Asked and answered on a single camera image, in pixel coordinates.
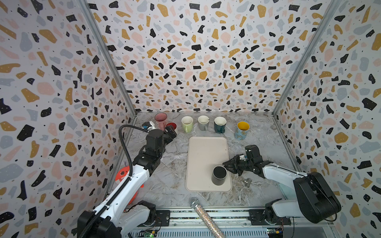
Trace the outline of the pink mug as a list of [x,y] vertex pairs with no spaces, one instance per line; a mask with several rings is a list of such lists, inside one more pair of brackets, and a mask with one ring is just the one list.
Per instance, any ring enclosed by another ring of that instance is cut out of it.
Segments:
[[165,126],[166,124],[168,123],[168,116],[166,113],[158,113],[155,115],[154,117],[156,123],[157,123],[157,126],[159,129],[161,129],[162,131],[165,130]]

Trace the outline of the red shark plush toy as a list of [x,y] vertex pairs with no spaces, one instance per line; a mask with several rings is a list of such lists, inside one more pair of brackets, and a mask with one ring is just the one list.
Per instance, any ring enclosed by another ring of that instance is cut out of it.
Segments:
[[127,205],[131,205],[136,199],[139,190],[144,188],[144,182],[137,181],[137,177],[130,176],[130,166],[123,167],[117,172],[115,181],[119,181],[115,192],[118,201],[127,200]]

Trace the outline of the dark green mug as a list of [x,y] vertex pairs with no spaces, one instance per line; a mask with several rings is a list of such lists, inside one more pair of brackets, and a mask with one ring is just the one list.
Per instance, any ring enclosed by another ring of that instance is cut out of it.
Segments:
[[226,131],[227,120],[224,117],[214,119],[214,130],[216,133],[224,134]]

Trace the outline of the blue glazed mug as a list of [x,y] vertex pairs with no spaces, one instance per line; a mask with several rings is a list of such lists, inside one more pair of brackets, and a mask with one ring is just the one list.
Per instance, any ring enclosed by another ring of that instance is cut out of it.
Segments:
[[237,123],[234,136],[237,140],[244,140],[247,137],[249,130],[250,125],[247,122],[239,122]]

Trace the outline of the glitter filled tube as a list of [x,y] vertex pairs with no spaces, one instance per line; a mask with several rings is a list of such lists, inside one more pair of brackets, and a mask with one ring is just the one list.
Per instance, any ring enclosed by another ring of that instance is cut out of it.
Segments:
[[198,199],[193,197],[190,199],[190,206],[195,212],[198,214],[200,219],[205,223],[211,233],[215,238],[225,238],[226,235],[219,229],[217,224],[213,221],[213,219],[208,215],[206,210],[200,205]]

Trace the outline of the beige rectangular tray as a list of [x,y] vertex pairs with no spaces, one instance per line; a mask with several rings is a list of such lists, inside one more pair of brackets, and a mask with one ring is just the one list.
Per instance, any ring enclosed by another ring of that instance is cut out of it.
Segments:
[[231,173],[221,185],[212,181],[213,169],[229,160],[227,139],[224,137],[193,136],[189,139],[186,189],[194,192],[230,192]]

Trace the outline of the black mug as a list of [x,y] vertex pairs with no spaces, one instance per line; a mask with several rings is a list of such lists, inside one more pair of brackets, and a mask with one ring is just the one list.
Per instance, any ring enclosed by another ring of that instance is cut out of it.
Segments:
[[213,168],[211,180],[214,185],[220,186],[225,183],[227,175],[226,168],[222,165],[218,165]]

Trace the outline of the aluminium corner post right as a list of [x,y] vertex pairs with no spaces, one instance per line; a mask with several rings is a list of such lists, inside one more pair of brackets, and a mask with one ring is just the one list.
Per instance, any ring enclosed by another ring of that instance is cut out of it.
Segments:
[[313,54],[314,48],[317,46],[317,44],[318,44],[322,34],[326,30],[327,26],[329,25],[331,19],[334,16],[335,12],[339,8],[340,2],[341,2],[340,0],[332,0],[332,1],[330,1],[329,5],[328,5],[328,7],[327,7],[327,9],[326,9],[326,11],[324,13],[323,19],[320,22],[320,25],[318,26],[315,34],[313,35],[310,43],[308,44],[308,46],[306,48],[304,54],[302,55],[301,59],[299,60],[297,66],[296,66],[296,68],[295,68],[295,70],[294,70],[294,72],[293,72],[293,74],[291,76],[291,79],[289,80],[289,82],[285,86],[284,91],[281,94],[280,99],[278,100],[278,102],[277,102],[277,104],[276,104],[276,106],[275,106],[275,108],[274,108],[274,110],[272,112],[272,116],[274,118],[276,117],[277,113],[280,111],[282,104],[284,103],[284,101],[287,98],[288,93],[292,89],[292,86],[297,81],[301,71],[304,68],[304,65],[307,63],[308,59]]

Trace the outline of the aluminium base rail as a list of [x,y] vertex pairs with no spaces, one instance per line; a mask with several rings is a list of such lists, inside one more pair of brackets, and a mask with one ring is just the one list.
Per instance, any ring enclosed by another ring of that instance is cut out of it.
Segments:
[[305,218],[278,218],[268,223],[259,208],[155,209],[138,205],[120,218],[83,212],[79,238],[338,238],[333,223],[312,224]]

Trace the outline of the light green mug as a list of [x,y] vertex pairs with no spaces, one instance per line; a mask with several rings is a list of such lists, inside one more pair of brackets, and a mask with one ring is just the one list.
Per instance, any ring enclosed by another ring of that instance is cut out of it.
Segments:
[[185,133],[191,133],[193,129],[193,118],[190,116],[184,116],[181,120],[182,127]]

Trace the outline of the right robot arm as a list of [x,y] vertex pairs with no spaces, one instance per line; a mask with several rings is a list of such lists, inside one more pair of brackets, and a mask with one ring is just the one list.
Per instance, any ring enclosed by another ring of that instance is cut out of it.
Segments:
[[226,170],[239,176],[252,172],[263,179],[276,181],[295,191],[294,200],[276,199],[265,205],[258,221],[276,224],[283,218],[304,217],[317,224],[337,216],[341,204],[318,172],[304,173],[287,169],[271,161],[263,160],[256,145],[245,147],[245,154],[236,155],[223,163]]

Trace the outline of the teal folded cloth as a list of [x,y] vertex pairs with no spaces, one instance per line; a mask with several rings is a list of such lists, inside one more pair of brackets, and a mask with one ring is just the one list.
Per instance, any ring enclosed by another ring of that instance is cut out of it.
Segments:
[[279,186],[279,189],[281,190],[283,196],[285,197],[285,199],[290,199],[291,195],[293,194],[292,189],[290,189],[289,187],[287,187],[281,183],[278,186]]

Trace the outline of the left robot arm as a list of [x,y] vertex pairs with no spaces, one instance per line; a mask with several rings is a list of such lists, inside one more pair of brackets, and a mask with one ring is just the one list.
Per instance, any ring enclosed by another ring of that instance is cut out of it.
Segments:
[[129,162],[129,173],[111,194],[93,211],[84,211],[77,220],[77,237],[79,238],[128,238],[130,232],[139,225],[148,227],[156,224],[156,206],[150,202],[140,201],[127,208],[139,188],[151,177],[160,165],[167,144],[176,138],[172,127],[164,130],[152,128],[141,129],[147,134],[146,145],[139,154]]

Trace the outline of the grey frosted cup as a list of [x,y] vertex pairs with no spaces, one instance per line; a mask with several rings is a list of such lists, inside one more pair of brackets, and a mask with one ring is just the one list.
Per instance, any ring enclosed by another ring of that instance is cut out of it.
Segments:
[[210,119],[208,116],[199,116],[198,119],[198,128],[201,130],[201,131],[207,131],[208,130],[208,125],[209,125],[209,122],[210,122]]

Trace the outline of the aluminium corner post left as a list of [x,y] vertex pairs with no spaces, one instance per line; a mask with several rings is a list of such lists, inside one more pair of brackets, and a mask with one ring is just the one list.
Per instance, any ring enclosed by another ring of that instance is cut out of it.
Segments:
[[119,90],[121,91],[121,94],[122,94],[122,96],[126,102],[128,112],[130,113],[130,116],[132,118],[135,118],[137,116],[137,112],[133,107],[133,104],[130,100],[130,97],[129,97],[129,95],[126,91],[126,88],[122,82],[121,76],[119,75],[119,73],[117,71],[117,67],[116,67],[116,65],[115,65],[115,63],[114,63],[114,61],[113,61],[113,59],[112,59],[112,57],[108,51],[107,45],[103,41],[101,31],[98,28],[96,20],[94,19],[92,12],[88,6],[88,3],[85,0],[79,0],[77,2],[79,4],[79,8],[81,9],[81,11],[84,15],[86,22],[88,23],[89,29],[92,31],[92,33],[94,35],[94,38],[95,38],[95,41],[97,42],[99,50],[102,53],[103,57],[105,58],[105,62],[107,63],[107,65],[108,65],[108,67],[109,67],[109,69],[110,69],[110,71],[111,71],[111,73],[112,73],[112,75],[113,75],[113,77],[117,83]]

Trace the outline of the white mug red inside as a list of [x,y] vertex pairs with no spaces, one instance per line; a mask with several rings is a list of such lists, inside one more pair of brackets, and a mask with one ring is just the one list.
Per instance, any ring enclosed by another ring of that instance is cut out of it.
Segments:
[[171,127],[175,131],[175,133],[178,134],[178,126],[175,122],[169,122],[166,124],[165,127]]

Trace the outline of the aluminium corner post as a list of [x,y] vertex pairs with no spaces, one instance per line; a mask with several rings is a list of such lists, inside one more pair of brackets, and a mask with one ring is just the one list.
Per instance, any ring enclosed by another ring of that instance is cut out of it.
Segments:
[[113,59],[112,59],[112,57],[108,51],[107,45],[103,41],[101,31],[98,28],[96,20],[94,19],[92,12],[88,6],[88,3],[85,0],[79,0],[77,2],[79,4],[79,8],[81,9],[81,11],[84,15],[86,22],[88,23],[89,29],[92,31],[92,33],[94,35],[94,38],[95,38],[95,41],[97,42],[99,50],[102,53],[103,57],[105,58],[105,62],[107,63],[107,65],[108,65],[108,67],[109,67],[109,69],[110,69],[110,71],[111,71],[111,73],[112,73],[112,75],[113,75],[113,77],[117,83],[119,90],[121,91],[121,94],[122,94],[122,96],[126,102],[128,112],[130,113],[130,116],[132,118],[135,118],[137,116],[137,112],[133,107],[133,104],[130,100],[130,97],[129,97],[129,95],[126,91],[126,88],[122,82],[121,76],[119,75],[119,73],[117,71],[117,67],[116,67],[116,65],[115,65],[115,63],[114,63],[114,61],[113,61]]
[[304,65],[307,63],[308,59],[313,54],[314,48],[317,46],[317,44],[318,44],[322,34],[326,30],[327,26],[329,25],[331,19],[334,16],[335,12],[339,8],[340,2],[341,2],[340,0],[332,0],[332,1],[330,1],[329,5],[328,5],[328,7],[327,7],[327,9],[326,9],[326,11],[324,13],[323,19],[320,22],[320,25],[318,26],[315,34],[313,35],[310,43],[308,44],[308,46],[306,48],[304,54],[302,55],[301,59],[299,60],[297,66],[296,66],[296,68],[295,68],[295,70],[294,70],[294,72],[293,72],[293,74],[291,76],[291,79],[289,80],[289,82],[285,86],[284,91],[281,94],[280,99],[278,100],[278,102],[277,102],[277,104],[276,104],[276,106],[275,106],[275,108],[274,108],[274,110],[272,112],[272,116],[274,118],[276,117],[277,113],[280,111],[282,104],[284,103],[284,101],[287,98],[288,93],[292,89],[292,86],[297,81],[301,71],[304,68]]

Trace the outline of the small clear glass piece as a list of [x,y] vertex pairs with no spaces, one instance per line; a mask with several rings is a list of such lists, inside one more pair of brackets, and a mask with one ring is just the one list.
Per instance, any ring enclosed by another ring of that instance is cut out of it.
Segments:
[[252,180],[250,178],[242,178],[243,185],[247,188],[251,186]]

